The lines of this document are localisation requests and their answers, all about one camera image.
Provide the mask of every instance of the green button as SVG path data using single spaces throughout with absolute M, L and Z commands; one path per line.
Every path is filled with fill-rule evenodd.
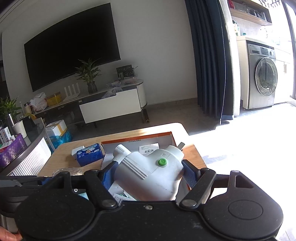
M 165 158 L 160 158 L 160 159 L 158 160 L 158 164 L 159 164 L 160 166 L 165 166 L 167 163 L 168 163 L 168 161 L 167 161 L 167 159 L 165 159 Z

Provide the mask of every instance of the dark blue curtain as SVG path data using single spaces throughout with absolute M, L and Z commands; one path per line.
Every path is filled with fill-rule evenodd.
M 191 27 L 197 99 L 205 114 L 220 121 L 234 114 L 230 43 L 219 0 L 185 0 Z

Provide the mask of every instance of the human hand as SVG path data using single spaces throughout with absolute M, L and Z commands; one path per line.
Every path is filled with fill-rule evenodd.
M 21 241 L 22 236 L 20 234 L 12 234 L 5 228 L 0 226 L 0 241 Z

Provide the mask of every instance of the green plant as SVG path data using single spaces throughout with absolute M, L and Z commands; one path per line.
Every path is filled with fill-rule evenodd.
M 0 98 L 0 113 L 3 116 L 3 119 L 8 114 L 11 114 L 12 118 L 16 119 L 16 116 L 20 114 L 20 112 L 17 112 L 17 110 L 21 109 L 21 107 L 16 106 L 16 101 L 17 98 L 13 100 L 10 100 L 8 97 L 6 99 Z
M 79 61 L 82 65 L 80 67 L 75 67 L 77 69 L 77 74 L 79 74 L 77 75 L 77 77 L 79 76 L 78 80 L 84 80 L 84 82 L 88 84 L 94 82 L 94 78 L 100 75 L 99 72 L 101 71 L 96 60 L 92 61 L 89 58 L 87 62 L 80 59 Z

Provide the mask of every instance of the black flat screen tv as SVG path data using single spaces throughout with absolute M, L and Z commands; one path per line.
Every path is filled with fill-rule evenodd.
M 120 60 L 111 4 L 68 17 L 25 43 L 32 90 L 72 75 L 89 58 L 106 64 Z

